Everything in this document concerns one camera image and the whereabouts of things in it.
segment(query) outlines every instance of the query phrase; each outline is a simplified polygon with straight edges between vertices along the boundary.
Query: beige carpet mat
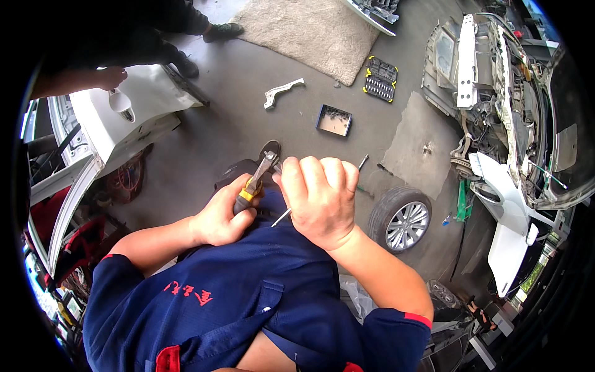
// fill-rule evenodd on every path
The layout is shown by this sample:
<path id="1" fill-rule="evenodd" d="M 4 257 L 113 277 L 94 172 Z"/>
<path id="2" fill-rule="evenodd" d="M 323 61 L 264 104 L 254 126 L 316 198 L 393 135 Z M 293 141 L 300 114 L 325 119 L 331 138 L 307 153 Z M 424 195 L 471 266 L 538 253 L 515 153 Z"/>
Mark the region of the beige carpet mat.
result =
<path id="1" fill-rule="evenodd" d="M 240 39 L 265 46 L 353 84 L 379 31 L 342 0 L 249 0 L 232 19 Z"/>

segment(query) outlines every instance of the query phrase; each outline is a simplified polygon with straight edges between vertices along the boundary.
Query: gray concrete floor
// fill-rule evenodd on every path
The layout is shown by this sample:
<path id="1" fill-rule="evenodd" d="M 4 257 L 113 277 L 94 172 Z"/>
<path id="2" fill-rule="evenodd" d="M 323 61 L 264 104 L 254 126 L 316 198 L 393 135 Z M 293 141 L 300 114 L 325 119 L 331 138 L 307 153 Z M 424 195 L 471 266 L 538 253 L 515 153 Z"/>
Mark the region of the gray concrete floor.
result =
<path id="1" fill-rule="evenodd" d="M 195 7 L 211 22 L 228 21 L 245 0 L 196 1 Z M 112 213 L 125 221 L 132 230 L 171 223 L 196 214 L 210 197 L 213 184 L 226 167 L 244 158 L 256 158 L 262 145 L 278 139 L 283 146 L 282 157 L 337 157 L 359 164 L 365 154 L 370 159 L 361 171 L 360 185 L 375 195 L 405 181 L 389 176 L 376 166 L 384 158 L 395 137 L 398 125 L 403 125 L 403 112 L 413 92 L 421 93 L 421 74 L 427 38 L 440 22 L 450 17 L 462 20 L 462 10 L 476 11 L 471 0 L 403 1 L 399 5 L 400 20 L 392 26 L 395 37 L 381 34 L 370 54 L 399 68 L 395 99 L 392 104 L 362 92 L 364 72 L 351 87 L 334 88 L 335 81 L 300 62 L 267 48 L 231 40 L 206 44 L 201 37 L 172 35 L 169 40 L 195 61 L 201 75 L 193 83 L 211 100 L 209 108 L 193 108 L 181 113 L 182 125 L 155 144 L 148 156 L 146 178 L 140 196 L 131 204 L 116 206 Z M 296 86 L 277 100 L 276 107 L 265 111 L 264 92 L 300 77 L 305 86 Z M 317 131 L 315 119 L 321 104 L 328 104 L 353 114 L 353 124 L 347 138 Z M 430 105 L 418 105 L 415 110 L 435 110 Z M 455 137 L 458 124 L 443 115 L 437 116 Z M 427 131 L 413 136 L 429 135 Z M 436 146 L 451 149 L 452 136 Z M 403 165 L 416 167 L 415 162 Z M 431 170 L 427 182 L 434 182 Z M 442 226 L 449 212 L 456 213 L 458 181 L 453 171 L 439 185 L 440 192 L 432 200 L 431 226 L 420 243 L 399 255 L 428 279 L 448 280 L 461 238 L 461 223 Z M 374 199 L 364 193 L 356 196 L 356 223 L 367 226 Z M 493 235 L 494 221 L 476 203 L 473 221 L 469 223 L 466 244 L 458 265 L 457 278 L 469 276 L 486 260 Z M 480 270 L 483 278 L 485 267 Z M 482 288 L 485 278 L 465 279 L 472 285 L 460 285 L 465 290 Z"/>

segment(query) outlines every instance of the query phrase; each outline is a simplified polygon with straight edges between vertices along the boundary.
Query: tire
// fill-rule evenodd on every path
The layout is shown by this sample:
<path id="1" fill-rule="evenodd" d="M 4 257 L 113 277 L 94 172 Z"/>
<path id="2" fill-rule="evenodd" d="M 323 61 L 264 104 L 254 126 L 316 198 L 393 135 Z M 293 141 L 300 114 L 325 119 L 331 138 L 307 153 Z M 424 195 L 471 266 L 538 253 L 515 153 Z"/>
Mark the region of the tire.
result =
<path id="1" fill-rule="evenodd" d="M 412 226 L 411 230 L 407 231 L 408 233 L 413 231 L 416 234 L 419 234 L 417 235 L 417 239 L 414 240 L 414 237 L 407 239 L 408 235 L 405 235 L 404 240 L 409 243 L 403 243 L 402 245 L 397 245 L 397 247 L 389 246 L 387 241 L 387 237 L 389 235 L 389 230 L 387 229 L 389 224 L 394 218 L 397 218 L 397 212 L 404 209 L 404 207 L 407 205 L 410 205 L 414 209 L 418 208 L 418 205 L 423 205 L 425 207 L 427 210 L 427 218 L 424 217 L 422 221 L 414 224 L 416 226 L 423 224 L 425 225 L 425 228 L 419 229 L 416 226 L 413 226 L 413 224 L 409 223 Z M 417 211 L 419 213 L 418 216 L 424 215 L 423 208 L 419 207 Z M 370 238 L 377 242 L 381 247 L 392 254 L 397 254 L 407 249 L 411 249 L 421 240 L 430 226 L 431 218 L 432 204 L 430 199 L 424 193 L 414 187 L 399 186 L 384 193 L 372 209 L 372 213 L 370 213 L 370 218 L 368 220 L 368 233 Z"/>

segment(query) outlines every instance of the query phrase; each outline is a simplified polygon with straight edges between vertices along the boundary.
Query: damaged car front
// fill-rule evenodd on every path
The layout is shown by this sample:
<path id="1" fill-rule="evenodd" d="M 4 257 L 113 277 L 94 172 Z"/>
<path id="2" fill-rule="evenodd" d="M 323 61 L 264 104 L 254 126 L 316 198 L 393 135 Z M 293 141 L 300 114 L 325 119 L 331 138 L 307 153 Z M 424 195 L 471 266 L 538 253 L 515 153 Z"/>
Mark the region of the damaged car front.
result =
<path id="1" fill-rule="evenodd" d="M 488 263 L 504 297 L 527 246 L 557 232 L 558 211 L 595 191 L 593 116 L 580 75 L 562 47 L 542 65 L 502 18 L 478 13 L 436 26 L 422 91 L 463 129 L 450 162 L 497 221 Z"/>

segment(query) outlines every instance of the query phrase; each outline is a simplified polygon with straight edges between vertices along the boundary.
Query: sneaker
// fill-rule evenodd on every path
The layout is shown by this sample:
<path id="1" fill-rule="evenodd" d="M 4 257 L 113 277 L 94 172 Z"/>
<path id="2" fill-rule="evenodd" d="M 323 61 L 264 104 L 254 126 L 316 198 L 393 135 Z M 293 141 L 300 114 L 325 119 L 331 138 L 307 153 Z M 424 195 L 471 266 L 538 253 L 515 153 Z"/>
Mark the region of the sneaker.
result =
<path id="1" fill-rule="evenodd" d="M 176 65 L 183 77 L 187 79 L 195 79 L 198 77 L 198 66 L 196 63 L 189 60 L 183 51 L 178 51 L 177 58 L 173 64 Z"/>
<path id="2" fill-rule="evenodd" d="M 244 27 L 237 23 L 214 24 L 209 32 L 202 36 L 205 43 L 212 43 L 218 40 L 229 40 L 244 33 Z"/>
<path id="3" fill-rule="evenodd" d="M 281 144 L 276 139 L 271 139 L 266 145 L 262 147 L 260 154 L 258 154 L 258 164 L 262 162 L 265 157 L 265 152 L 273 151 L 278 157 L 281 156 Z"/>

